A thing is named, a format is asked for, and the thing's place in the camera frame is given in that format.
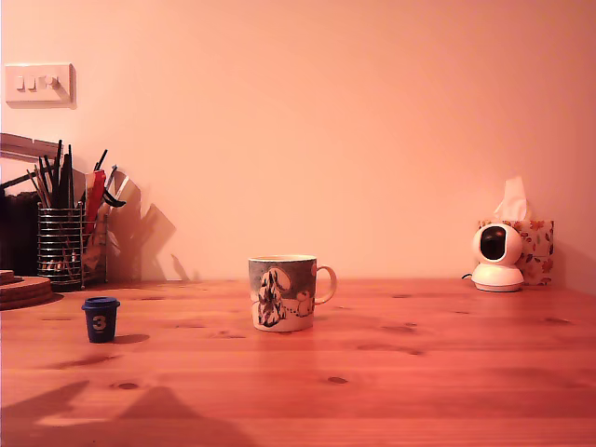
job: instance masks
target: floral tissue box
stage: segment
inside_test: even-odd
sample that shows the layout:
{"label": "floral tissue box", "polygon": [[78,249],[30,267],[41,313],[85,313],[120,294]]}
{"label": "floral tissue box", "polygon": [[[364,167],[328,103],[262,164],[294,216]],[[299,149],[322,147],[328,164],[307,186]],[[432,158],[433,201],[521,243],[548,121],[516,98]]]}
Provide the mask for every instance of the floral tissue box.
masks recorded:
{"label": "floral tissue box", "polygon": [[523,241],[520,260],[516,263],[525,286],[546,286],[552,281],[554,221],[479,221],[480,230],[488,224],[505,224],[520,233]]}

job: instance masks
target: switch plate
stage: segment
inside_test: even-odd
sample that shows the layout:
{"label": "switch plate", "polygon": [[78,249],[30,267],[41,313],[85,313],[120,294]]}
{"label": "switch plate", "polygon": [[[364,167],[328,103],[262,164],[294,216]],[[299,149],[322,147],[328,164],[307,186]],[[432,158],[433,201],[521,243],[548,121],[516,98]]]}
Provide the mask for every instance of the switch plate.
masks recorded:
{"label": "switch plate", "polygon": [[[46,86],[46,76],[58,80],[55,88]],[[73,65],[9,64],[5,66],[5,95],[11,102],[72,102]]]}

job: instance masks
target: wooden coaster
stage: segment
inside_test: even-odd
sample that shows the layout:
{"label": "wooden coaster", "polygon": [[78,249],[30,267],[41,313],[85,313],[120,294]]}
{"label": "wooden coaster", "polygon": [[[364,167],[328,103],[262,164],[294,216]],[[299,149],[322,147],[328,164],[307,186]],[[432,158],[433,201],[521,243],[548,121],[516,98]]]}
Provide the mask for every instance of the wooden coaster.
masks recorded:
{"label": "wooden coaster", "polygon": [[22,278],[15,277],[15,272],[12,270],[0,270],[0,285],[11,284],[13,282],[20,282]]}
{"label": "wooden coaster", "polygon": [[40,305],[54,297],[49,278],[24,277],[0,286],[0,310]]}

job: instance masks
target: white camera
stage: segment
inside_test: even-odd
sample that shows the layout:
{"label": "white camera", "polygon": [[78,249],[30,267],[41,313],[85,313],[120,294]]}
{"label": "white camera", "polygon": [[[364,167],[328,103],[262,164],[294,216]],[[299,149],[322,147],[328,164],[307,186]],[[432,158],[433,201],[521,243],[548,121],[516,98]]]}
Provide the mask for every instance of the white camera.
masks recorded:
{"label": "white camera", "polygon": [[522,255],[522,237],[504,223],[489,223],[476,232],[472,250],[480,264],[472,281],[481,291],[517,291],[523,284],[515,266]]}

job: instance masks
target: tissue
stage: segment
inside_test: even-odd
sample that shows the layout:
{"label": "tissue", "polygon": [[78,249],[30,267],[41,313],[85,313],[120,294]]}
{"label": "tissue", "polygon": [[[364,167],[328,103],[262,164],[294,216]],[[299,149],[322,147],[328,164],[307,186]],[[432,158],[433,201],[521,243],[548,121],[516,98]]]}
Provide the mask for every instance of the tissue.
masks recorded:
{"label": "tissue", "polygon": [[498,221],[522,221],[528,217],[528,201],[525,198],[522,177],[505,181],[505,196],[494,210],[494,218]]}

